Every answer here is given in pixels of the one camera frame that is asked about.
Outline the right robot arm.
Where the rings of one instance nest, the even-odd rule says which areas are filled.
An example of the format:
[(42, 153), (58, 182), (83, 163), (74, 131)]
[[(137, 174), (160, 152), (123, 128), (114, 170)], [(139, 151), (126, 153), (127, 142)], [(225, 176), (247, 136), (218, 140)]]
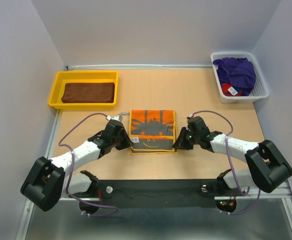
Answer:
[(188, 118), (187, 126), (181, 129), (173, 147), (191, 150), (195, 145), (247, 164), (247, 168), (239, 170), (231, 164), (229, 170), (218, 176), (216, 189), (221, 195), (228, 195), (237, 187), (256, 187), (271, 193), (292, 176), (292, 167), (272, 141), (249, 142), (210, 131), (199, 116)]

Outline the brown towel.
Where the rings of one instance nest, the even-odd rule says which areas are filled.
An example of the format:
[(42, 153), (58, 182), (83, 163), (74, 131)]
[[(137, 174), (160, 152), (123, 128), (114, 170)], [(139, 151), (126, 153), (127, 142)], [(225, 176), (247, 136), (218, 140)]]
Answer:
[(112, 103), (115, 95), (113, 82), (66, 83), (63, 103)]

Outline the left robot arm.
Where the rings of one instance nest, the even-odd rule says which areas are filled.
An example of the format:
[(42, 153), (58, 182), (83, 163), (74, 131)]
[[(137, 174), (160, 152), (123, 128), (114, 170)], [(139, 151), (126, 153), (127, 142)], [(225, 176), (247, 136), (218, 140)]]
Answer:
[(50, 159), (38, 158), (27, 177), (20, 193), (42, 211), (52, 209), (66, 192), (65, 179), (70, 179), (73, 171), (83, 165), (98, 160), (113, 148), (123, 150), (133, 145), (122, 123), (122, 115), (107, 116), (104, 130), (88, 138), (75, 149)]

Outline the orange towel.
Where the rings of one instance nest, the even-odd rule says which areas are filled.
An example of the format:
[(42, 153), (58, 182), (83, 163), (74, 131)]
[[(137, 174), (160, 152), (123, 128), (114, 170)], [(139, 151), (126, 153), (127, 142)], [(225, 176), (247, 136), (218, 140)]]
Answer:
[(177, 139), (174, 110), (131, 110), (129, 137), (133, 142), (131, 155), (177, 154), (173, 148)]

